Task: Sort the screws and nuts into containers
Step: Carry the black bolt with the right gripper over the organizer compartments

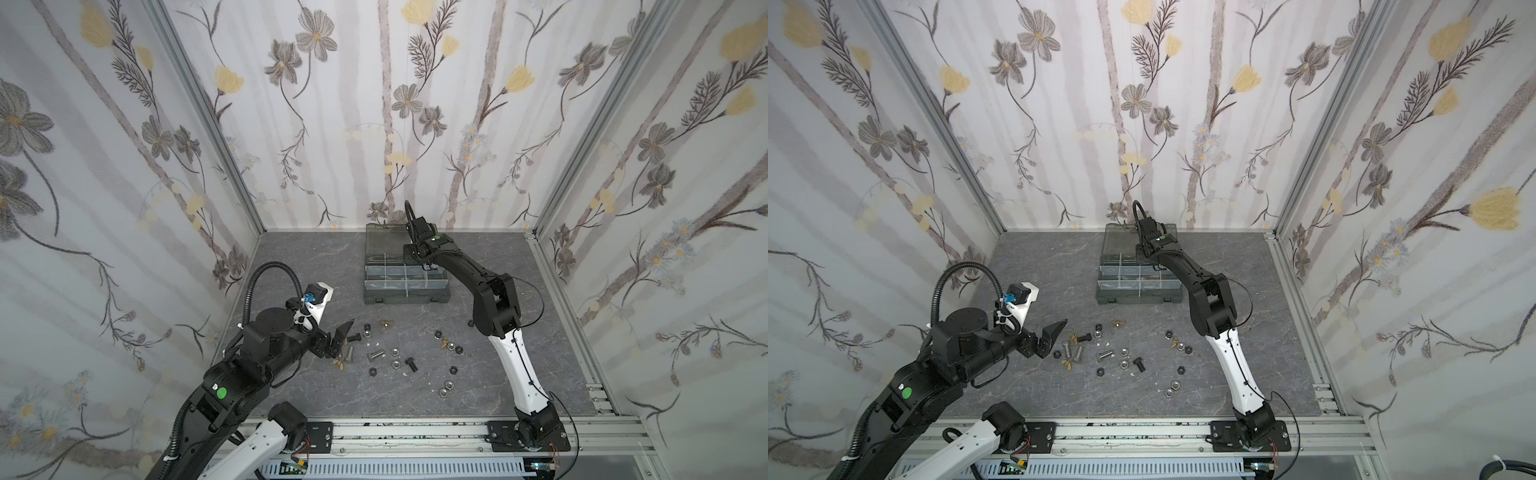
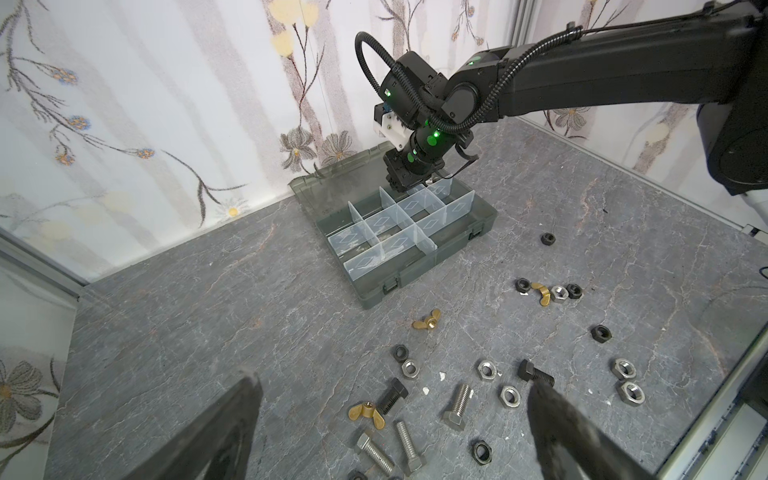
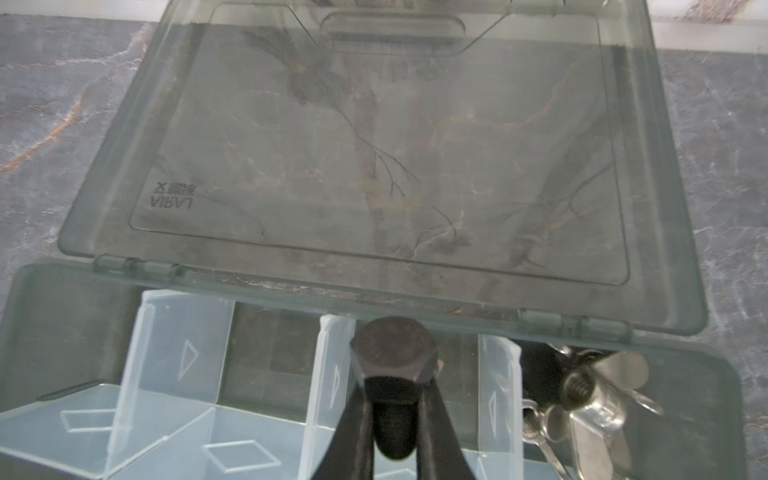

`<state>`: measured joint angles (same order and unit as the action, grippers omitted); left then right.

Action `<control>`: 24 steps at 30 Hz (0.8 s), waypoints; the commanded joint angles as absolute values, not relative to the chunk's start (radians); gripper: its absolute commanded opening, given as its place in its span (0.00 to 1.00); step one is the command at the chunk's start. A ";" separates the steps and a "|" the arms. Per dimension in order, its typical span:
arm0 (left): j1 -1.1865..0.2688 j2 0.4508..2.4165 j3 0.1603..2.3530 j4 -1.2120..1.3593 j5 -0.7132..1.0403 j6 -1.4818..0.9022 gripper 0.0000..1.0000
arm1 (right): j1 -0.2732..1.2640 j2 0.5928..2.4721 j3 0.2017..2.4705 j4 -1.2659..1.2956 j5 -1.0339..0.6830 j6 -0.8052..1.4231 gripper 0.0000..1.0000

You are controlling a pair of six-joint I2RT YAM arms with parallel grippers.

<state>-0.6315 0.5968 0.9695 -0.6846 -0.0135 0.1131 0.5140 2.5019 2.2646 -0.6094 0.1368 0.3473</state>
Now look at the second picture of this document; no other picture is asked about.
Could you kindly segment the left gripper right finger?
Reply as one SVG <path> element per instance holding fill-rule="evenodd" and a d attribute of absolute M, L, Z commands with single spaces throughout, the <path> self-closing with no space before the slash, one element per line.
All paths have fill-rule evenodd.
<path fill-rule="evenodd" d="M 545 479 L 652 479 L 549 383 L 534 380 L 527 416 Z"/>

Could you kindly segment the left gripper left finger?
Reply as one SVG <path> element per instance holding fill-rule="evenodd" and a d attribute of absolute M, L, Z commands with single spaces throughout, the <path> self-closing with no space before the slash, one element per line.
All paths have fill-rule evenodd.
<path fill-rule="evenodd" d="M 131 471 L 128 479 L 246 477 L 263 389 L 246 374 L 180 433 Z"/>

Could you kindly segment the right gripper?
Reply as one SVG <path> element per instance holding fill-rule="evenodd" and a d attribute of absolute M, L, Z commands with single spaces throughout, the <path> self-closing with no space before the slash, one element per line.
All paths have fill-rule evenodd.
<path fill-rule="evenodd" d="M 447 134 L 433 128 L 417 128 L 405 146 L 384 154 L 387 181 L 397 192 L 406 192 L 424 183 L 443 165 Z"/>

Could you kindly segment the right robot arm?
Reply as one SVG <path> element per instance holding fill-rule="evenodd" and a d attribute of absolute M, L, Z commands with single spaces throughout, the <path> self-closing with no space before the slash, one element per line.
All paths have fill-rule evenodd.
<path fill-rule="evenodd" d="M 445 77 L 418 54 L 392 57 L 372 87 L 408 130 L 385 156 L 391 187 L 404 192 L 441 176 L 444 155 L 467 164 L 472 130 L 535 111 L 672 102 L 697 106 L 710 176 L 731 195 L 767 186 L 767 5 L 710 1 L 697 12 L 634 24 L 565 30 L 522 47 L 484 50 Z"/>

